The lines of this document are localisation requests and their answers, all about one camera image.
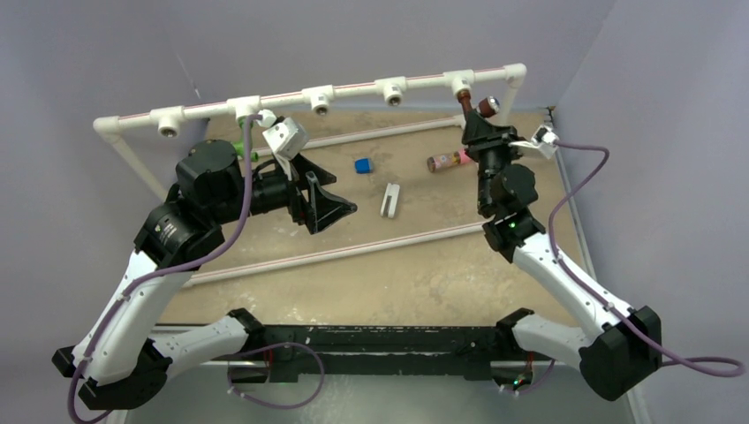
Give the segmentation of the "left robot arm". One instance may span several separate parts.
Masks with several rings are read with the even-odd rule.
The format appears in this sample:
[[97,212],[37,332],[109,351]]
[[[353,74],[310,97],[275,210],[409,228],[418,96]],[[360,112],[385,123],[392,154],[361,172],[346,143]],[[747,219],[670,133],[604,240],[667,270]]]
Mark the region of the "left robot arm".
[[327,185],[336,177],[302,155],[297,172],[257,174],[226,140],[204,140],[176,167],[165,201],[148,215],[134,240],[124,276],[82,341],[57,350],[53,364],[70,381],[67,405],[78,402],[107,415],[152,399],[167,381],[225,355],[251,361],[268,349],[265,327],[243,308],[176,336],[151,332],[174,295],[205,263],[231,247],[223,225],[242,230],[249,216],[284,208],[312,233],[356,212]]

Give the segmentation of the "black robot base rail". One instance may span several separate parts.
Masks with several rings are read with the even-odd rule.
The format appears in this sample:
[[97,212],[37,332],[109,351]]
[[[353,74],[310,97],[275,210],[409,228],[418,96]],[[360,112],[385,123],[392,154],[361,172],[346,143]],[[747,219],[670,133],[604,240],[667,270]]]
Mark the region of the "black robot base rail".
[[525,372],[543,355],[504,326],[269,325],[227,360],[270,366],[272,382],[302,375],[459,376],[489,381],[504,363]]

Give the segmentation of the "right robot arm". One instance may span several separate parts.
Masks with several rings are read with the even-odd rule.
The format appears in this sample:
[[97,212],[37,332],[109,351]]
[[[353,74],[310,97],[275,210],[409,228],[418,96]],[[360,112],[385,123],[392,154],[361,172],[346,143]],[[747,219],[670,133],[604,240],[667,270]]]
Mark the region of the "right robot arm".
[[574,318],[576,326],[529,313],[496,335],[498,352],[509,360],[527,351],[577,369],[599,397],[616,400],[662,367],[660,317],[649,307],[632,308],[598,284],[557,244],[550,225],[536,219],[536,178],[518,163],[520,148],[547,158],[560,146],[541,125],[531,139],[512,126],[494,125],[474,110],[465,116],[465,154],[478,165],[477,211],[489,246],[540,283]]

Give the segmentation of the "brown faucet with blue cap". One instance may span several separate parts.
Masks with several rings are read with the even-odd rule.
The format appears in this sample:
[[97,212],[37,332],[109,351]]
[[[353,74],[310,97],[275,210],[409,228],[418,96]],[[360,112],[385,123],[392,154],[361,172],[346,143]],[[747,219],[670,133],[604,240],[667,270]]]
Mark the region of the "brown faucet with blue cap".
[[494,96],[487,96],[476,105],[472,103],[471,92],[468,89],[462,89],[456,93],[456,99],[461,107],[464,117],[476,112],[484,118],[490,118],[501,111],[500,102]]

